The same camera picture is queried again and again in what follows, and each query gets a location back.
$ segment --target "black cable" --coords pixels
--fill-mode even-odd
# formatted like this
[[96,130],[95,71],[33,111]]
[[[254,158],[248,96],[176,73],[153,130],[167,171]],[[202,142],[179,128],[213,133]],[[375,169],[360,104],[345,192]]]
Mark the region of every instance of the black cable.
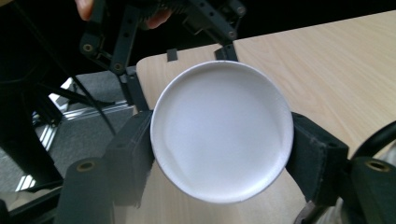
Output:
[[355,152],[352,159],[357,157],[373,157],[387,144],[396,139],[396,121],[383,127],[370,136]]
[[78,80],[76,75],[71,73],[69,69],[64,65],[64,63],[61,63],[62,59],[61,56],[59,56],[55,50],[52,49],[50,46],[49,42],[46,40],[46,38],[38,31],[38,28],[34,25],[32,21],[28,18],[24,10],[19,6],[19,4],[14,1],[11,3],[14,9],[16,9],[19,13],[18,15],[21,15],[22,21],[27,25],[27,27],[30,29],[30,31],[33,33],[35,38],[40,42],[42,47],[47,51],[47,53],[52,57],[52,59],[58,64],[58,66],[64,71],[65,74],[67,74],[69,77],[73,79],[73,81],[78,85],[78,87],[81,88],[81,90],[84,92],[85,96],[88,98],[90,103],[93,105],[93,107],[99,112],[99,114],[102,116],[103,120],[105,121],[106,125],[108,126],[109,130],[111,133],[116,135],[116,131],[114,127],[111,125],[110,120],[108,120],[107,116],[105,113],[102,111],[101,107],[97,102],[93,99],[93,97],[90,95],[90,93],[85,89],[85,87],[82,85],[82,83]]

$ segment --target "white bowl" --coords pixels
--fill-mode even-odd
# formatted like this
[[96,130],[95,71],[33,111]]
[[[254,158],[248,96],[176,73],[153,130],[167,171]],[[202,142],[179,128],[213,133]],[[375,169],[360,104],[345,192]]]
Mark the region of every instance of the white bowl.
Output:
[[242,202],[270,186],[291,152],[293,123],[279,88],[243,63],[184,71],[163,91],[150,127],[164,174],[191,197]]

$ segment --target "light wood tabletop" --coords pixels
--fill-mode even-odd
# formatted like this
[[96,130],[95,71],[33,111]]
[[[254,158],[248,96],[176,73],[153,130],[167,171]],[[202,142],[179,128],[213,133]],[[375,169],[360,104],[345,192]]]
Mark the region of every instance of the light wood tabletop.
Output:
[[[396,120],[396,11],[234,41],[239,62],[264,72],[293,112],[312,119],[350,147]],[[145,58],[137,74],[154,108],[167,84],[198,63],[215,60],[219,45]],[[241,203],[195,200],[154,166],[141,207],[119,212],[126,223],[292,223],[304,196],[285,171],[261,194]]]

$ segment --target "white plate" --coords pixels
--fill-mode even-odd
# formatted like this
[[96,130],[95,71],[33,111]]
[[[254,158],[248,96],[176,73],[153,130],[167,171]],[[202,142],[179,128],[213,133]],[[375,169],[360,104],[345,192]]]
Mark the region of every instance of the white plate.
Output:
[[244,201],[266,189],[291,151],[290,108],[262,72],[242,63],[201,63],[163,91],[151,143],[164,174],[210,203]]

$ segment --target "gray carpet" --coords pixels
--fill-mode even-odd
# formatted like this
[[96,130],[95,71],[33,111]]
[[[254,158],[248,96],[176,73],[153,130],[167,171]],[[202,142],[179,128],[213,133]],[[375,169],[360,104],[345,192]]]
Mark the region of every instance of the gray carpet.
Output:
[[[117,77],[109,72],[80,75],[78,79],[96,100],[121,102],[121,104],[124,101]],[[60,105],[70,103],[68,112],[65,113],[83,108],[93,111],[89,116],[62,121],[58,127],[49,154],[54,159],[61,175],[64,176],[67,167],[73,162],[87,157],[101,157],[106,145],[112,139],[112,134],[102,117],[92,107],[68,102],[63,97],[58,99],[57,103]],[[132,108],[126,106],[122,110],[106,112],[106,116],[117,131],[132,116],[132,113]],[[36,130],[38,136],[41,135],[42,129],[43,127],[40,127]],[[23,171],[0,148],[0,191],[15,191],[23,175],[25,175]]]

